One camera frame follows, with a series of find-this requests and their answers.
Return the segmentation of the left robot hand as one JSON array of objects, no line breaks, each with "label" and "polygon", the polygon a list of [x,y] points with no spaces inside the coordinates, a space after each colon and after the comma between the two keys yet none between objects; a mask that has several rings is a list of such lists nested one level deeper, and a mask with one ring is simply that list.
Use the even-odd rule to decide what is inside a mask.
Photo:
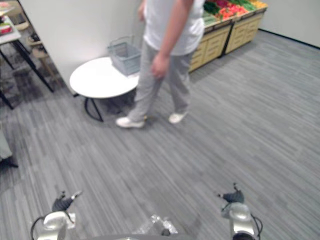
[{"label": "left robot hand", "polygon": [[51,211],[59,212],[59,211],[67,211],[71,204],[75,201],[83,193],[82,190],[75,192],[69,197],[66,197],[66,191],[62,190],[58,197],[54,200]]}]

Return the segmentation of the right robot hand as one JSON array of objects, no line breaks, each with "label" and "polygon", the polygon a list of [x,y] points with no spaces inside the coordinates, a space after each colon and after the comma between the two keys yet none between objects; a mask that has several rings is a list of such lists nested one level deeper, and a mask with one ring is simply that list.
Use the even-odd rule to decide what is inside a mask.
[{"label": "right robot hand", "polygon": [[237,187],[237,183],[233,183],[233,189],[234,192],[229,192],[229,193],[217,193],[216,196],[219,198],[222,198],[225,200],[227,203],[232,204],[232,203],[241,203],[243,204],[245,202],[245,196],[243,192]]}]

